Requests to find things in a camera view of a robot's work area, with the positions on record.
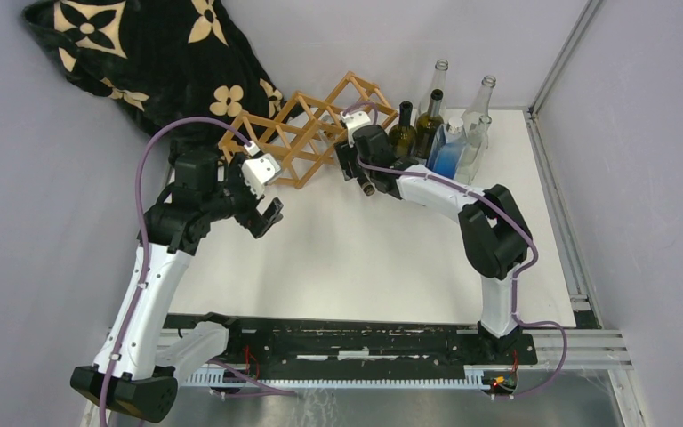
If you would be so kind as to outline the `dark wine bottle red label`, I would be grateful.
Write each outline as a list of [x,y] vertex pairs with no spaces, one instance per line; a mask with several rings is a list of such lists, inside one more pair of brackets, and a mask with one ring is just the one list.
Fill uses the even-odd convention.
[[412,126],[413,104],[402,101],[399,104],[398,121],[389,131],[389,144],[397,157],[407,156],[414,144],[416,131]]

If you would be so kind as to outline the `dark green wine bottle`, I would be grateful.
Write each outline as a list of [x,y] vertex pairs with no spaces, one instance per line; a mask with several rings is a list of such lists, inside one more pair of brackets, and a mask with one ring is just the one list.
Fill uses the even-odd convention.
[[426,163],[430,157],[433,141],[438,128],[444,123],[441,116],[443,91],[434,89],[430,93],[429,105],[421,113],[415,123],[416,138],[412,148],[412,155],[419,161]]

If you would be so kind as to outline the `blue glass bottle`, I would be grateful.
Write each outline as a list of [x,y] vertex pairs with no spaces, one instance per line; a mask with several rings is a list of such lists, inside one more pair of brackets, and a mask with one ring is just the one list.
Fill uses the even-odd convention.
[[466,144],[463,120],[450,117],[435,132],[426,167],[446,178],[454,178]]

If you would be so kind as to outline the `small clear bottle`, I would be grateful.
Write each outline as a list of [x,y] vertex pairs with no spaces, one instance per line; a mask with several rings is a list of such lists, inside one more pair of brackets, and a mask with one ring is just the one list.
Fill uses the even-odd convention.
[[488,147],[488,129],[492,124],[489,115],[482,115],[474,128],[467,133],[467,141],[457,166],[454,179],[462,184],[472,184]]

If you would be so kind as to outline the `clear bottle with black label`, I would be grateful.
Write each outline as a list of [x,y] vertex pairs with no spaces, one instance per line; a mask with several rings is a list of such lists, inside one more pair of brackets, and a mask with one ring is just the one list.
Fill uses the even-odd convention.
[[417,107],[418,112],[415,116],[414,122],[417,122],[421,115],[428,111],[430,105],[431,94],[434,90],[440,90],[442,92],[442,100],[438,110],[438,114],[441,117],[445,116],[445,105],[446,101],[446,73],[449,68],[449,62],[446,59],[438,59],[434,65],[433,75],[430,81],[428,89],[422,94],[418,100]]

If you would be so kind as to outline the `tall clear glass bottle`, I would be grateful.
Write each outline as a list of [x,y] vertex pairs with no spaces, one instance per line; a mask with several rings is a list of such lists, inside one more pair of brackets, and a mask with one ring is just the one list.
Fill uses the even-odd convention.
[[487,116],[490,100],[496,85],[496,77],[493,75],[484,76],[481,86],[473,99],[472,103],[462,113],[463,128],[466,133],[474,129],[482,116]]

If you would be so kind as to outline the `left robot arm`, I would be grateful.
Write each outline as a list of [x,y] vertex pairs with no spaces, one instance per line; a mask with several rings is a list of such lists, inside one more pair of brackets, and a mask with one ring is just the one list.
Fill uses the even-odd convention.
[[278,161],[258,149],[230,161],[208,150],[175,160],[171,181],[140,216],[136,261],[114,325],[92,364],[75,367],[72,389],[101,411],[159,423],[180,385],[207,360],[242,355],[237,319],[213,313],[167,349],[157,346],[175,291],[212,224],[232,218],[261,238],[281,220],[277,198],[258,209],[280,174]]

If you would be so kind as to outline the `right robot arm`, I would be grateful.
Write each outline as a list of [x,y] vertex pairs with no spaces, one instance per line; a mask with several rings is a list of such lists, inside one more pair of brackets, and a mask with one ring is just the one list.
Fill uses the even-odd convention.
[[333,147],[346,179],[371,184],[458,224],[466,258],[482,285],[478,352],[490,363],[509,357],[524,326],[517,314],[518,275],[538,258],[510,191],[499,184],[490,189],[460,184],[413,157],[396,156],[379,125],[363,125]]

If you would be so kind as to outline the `wooden wine rack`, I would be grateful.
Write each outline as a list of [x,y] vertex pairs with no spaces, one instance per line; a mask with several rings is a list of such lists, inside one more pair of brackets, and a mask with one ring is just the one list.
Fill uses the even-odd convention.
[[349,71],[322,99],[297,91],[272,118],[243,111],[232,126],[278,161],[276,185],[300,189],[322,166],[336,164],[333,145],[347,137],[342,112],[357,102],[363,105],[353,112],[385,128],[398,118],[379,85]]

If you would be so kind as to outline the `black floral blanket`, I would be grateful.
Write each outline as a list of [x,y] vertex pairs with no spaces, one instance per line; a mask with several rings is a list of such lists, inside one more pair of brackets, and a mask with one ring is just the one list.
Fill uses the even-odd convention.
[[176,151],[214,145],[242,112],[284,106],[220,1],[38,1],[21,16],[70,84],[113,100],[144,133],[184,119],[169,132]]

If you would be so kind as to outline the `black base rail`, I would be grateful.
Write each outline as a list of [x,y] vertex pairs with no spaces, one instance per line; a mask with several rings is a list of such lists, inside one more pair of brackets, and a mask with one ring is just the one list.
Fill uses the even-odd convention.
[[169,314],[164,327],[190,332],[212,321],[229,331],[218,359],[260,380],[462,379],[465,367],[537,363],[522,330],[495,339],[471,325]]

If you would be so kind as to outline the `aluminium frame profile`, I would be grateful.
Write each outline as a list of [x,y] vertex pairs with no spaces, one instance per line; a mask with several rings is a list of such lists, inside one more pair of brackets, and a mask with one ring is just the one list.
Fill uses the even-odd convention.
[[550,102],[567,66],[574,58],[604,4],[603,1],[587,1],[584,3],[575,24],[566,36],[565,42],[543,79],[540,89],[524,112],[534,159],[542,182],[543,194],[549,208],[554,238],[559,249],[567,290],[576,310],[582,306],[587,306],[589,310],[596,310],[598,303],[594,285],[591,283],[590,274],[587,271],[578,238],[575,235],[572,215],[566,202],[561,160],[557,155],[553,136],[548,129],[551,119]]

